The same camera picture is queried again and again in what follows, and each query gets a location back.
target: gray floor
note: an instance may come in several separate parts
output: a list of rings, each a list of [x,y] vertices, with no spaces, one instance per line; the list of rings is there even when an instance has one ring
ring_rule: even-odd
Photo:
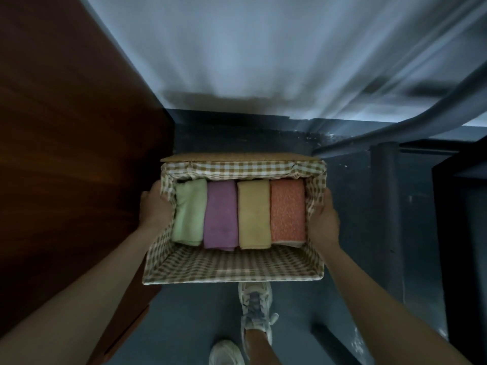
[[[175,152],[285,151],[310,154],[329,138],[225,126],[176,126]],[[406,305],[442,335],[447,335],[436,240],[431,167],[444,157],[401,154]],[[370,159],[368,152],[332,158],[328,187],[341,218],[340,243],[371,272]],[[275,282],[273,348],[284,365],[332,364],[310,333],[323,323],[363,364],[372,364],[330,276],[316,282]],[[221,338],[240,343],[240,303],[236,283],[165,285],[146,319],[118,350],[110,365],[206,364]]]

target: gray pipe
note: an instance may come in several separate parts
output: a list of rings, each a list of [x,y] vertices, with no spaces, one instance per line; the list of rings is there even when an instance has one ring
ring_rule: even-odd
[[[409,142],[444,133],[487,111],[487,62],[463,79],[428,110],[405,121],[360,136],[320,147],[313,156],[322,159],[367,150],[382,142]]]

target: checkered fabric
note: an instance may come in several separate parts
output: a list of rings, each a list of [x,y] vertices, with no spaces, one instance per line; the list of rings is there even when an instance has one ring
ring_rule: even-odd
[[[186,161],[161,168],[161,193],[176,207],[178,180],[206,178],[305,178],[306,222],[323,202],[326,164],[308,161]],[[172,223],[147,253],[144,284],[319,280],[324,263],[308,241],[301,248],[273,245],[268,250],[205,250],[173,243]]]

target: shoe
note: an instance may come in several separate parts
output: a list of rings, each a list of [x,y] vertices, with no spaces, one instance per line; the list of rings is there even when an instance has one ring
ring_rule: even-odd
[[[272,345],[271,325],[277,321],[279,315],[274,313],[269,316],[272,305],[271,283],[240,282],[239,297],[244,313],[241,319],[240,332],[246,352],[245,331],[248,329],[263,331],[267,335],[269,344]]]
[[[211,349],[210,365],[245,365],[245,361],[238,346],[226,339]]]

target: folded towel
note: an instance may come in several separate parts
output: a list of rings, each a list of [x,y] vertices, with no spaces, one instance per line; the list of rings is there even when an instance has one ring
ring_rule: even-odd
[[[245,180],[239,188],[239,244],[241,249],[271,247],[269,180]]]
[[[306,206],[302,179],[271,180],[272,243],[300,247],[306,242]]]
[[[208,183],[203,243],[207,249],[233,251],[239,245],[237,187],[234,180]]]
[[[172,229],[173,242],[199,246],[203,240],[206,179],[177,183],[176,202],[176,217]]]

